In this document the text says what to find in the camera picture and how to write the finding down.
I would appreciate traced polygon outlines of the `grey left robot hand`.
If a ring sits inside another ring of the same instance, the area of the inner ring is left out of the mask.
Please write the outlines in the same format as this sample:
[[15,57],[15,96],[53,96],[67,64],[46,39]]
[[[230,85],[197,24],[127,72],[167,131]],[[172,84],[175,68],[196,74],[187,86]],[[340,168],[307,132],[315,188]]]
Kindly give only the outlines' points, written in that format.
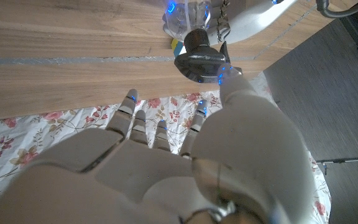
[[212,0],[207,28],[211,45],[246,40],[276,21],[295,0]]

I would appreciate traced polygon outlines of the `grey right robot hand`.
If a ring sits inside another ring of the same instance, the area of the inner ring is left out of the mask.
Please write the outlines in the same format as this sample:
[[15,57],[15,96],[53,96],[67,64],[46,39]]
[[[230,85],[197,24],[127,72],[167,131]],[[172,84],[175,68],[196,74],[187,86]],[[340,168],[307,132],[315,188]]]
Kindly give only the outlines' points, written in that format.
[[147,144],[131,90],[104,129],[45,150],[0,196],[0,223],[304,223],[314,177],[304,139],[236,68],[221,65],[223,107],[198,104],[179,154],[167,126]]

